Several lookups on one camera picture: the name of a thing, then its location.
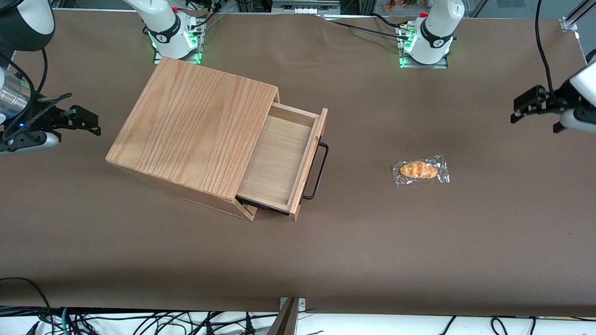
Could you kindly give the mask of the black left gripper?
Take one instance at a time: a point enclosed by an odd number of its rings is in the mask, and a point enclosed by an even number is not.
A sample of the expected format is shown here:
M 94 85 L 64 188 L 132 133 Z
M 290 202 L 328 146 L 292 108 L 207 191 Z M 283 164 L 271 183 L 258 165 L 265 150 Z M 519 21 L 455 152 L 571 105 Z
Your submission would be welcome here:
M 510 123 L 515 124 L 528 115 L 545 113 L 559 114 L 561 119 L 575 119 L 577 104 L 578 93 L 570 79 L 565 80 L 553 93 L 542 85 L 536 85 L 514 99 Z

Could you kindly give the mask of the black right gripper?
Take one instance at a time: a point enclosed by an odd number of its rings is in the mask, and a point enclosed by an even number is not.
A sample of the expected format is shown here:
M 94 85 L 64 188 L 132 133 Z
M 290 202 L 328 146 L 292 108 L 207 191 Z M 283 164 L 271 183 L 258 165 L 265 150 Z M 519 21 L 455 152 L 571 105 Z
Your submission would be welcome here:
M 66 109 L 53 106 L 47 112 L 41 114 L 43 110 L 45 110 L 45 106 L 33 107 L 28 112 L 7 120 L 4 123 L 2 140 L 12 140 L 23 132 L 54 131 L 57 129 L 73 130 L 74 126 L 96 136 L 102 134 L 102 128 L 99 127 L 99 116 L 81 106 L 72 105 Z

